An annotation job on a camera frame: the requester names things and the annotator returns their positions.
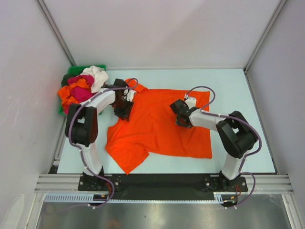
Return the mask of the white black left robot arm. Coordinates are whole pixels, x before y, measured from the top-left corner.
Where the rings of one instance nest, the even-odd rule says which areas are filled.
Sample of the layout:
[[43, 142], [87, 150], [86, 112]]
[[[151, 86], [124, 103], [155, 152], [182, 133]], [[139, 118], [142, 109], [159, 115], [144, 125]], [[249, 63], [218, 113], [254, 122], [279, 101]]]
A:
[[116, 79], [114, 84], [102, 86], [88, 100], [69, 107], [65, 134], [70, 145], [79, 150], [84, 165], [83, 173], [90, 176], [88, 184], [96, 191], [103, 189], [105, 181], [108, 181], [104, 177], [95, 143], [99, 130], [98, 115], [112, 106], [114, 115], [128, 122], [137, 86], [136, 78], [127, 81]]

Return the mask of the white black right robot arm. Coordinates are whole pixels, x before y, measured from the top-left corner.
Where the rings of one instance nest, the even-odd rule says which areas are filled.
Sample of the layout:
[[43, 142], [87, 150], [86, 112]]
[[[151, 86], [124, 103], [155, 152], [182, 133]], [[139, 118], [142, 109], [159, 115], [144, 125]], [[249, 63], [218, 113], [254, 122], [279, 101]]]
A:
[[262, 147], [258, 132], [238, 111], [229, 115], [214, 114], [196, 106], [190, 108], [183, 100], [172, 103], [170, 109], [176, 115], [177, 125], [186, 128], [202, 127], [218, 133], [227, 152], [218, 182], [224, 191], [232, 191], [237, 186], [247, 156], [257, 153], [250, 152], [254, 145], [259, 143], [257, 150]]

